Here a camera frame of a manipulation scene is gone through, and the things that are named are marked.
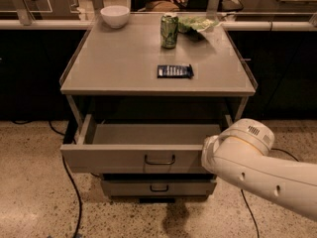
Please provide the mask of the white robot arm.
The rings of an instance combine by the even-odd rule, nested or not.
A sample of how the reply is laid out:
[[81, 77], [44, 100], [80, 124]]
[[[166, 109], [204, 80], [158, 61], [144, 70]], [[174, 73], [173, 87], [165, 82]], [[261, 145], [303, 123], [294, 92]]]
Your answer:
[[274, 134], [261, 122], [241, 119], [204, 140], [202, 167], [220, 179], [317, 220], [317, 165], [268, 153]]

